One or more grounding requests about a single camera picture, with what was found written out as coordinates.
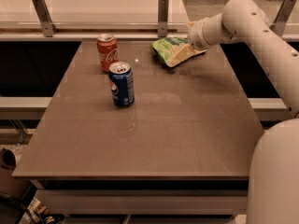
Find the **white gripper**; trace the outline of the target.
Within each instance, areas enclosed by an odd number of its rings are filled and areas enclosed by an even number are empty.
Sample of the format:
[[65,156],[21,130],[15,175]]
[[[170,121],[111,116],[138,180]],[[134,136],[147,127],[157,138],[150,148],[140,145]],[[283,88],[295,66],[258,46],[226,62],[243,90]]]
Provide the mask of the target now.
[[190,44],[181,44],[167,60],[169,67],[188,60],[196,54],[194,49],[209,49],[211,46],[222,43],[225,39],[225,30],[222,28],[221,14],[200,21],[188,21],[187,39]]

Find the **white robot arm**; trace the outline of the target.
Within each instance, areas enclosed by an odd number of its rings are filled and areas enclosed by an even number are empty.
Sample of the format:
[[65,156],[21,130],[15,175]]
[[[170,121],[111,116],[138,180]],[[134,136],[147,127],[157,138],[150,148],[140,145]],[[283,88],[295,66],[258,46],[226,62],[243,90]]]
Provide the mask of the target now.
[[247,224],[299,224],[298,51],[278,35],[253,0],[229,0],[213,17],[186,24],[193,49],[247,47],[264,79],[245,89],[251,98],[279,99],[290,118],[266,130],[251,158]]

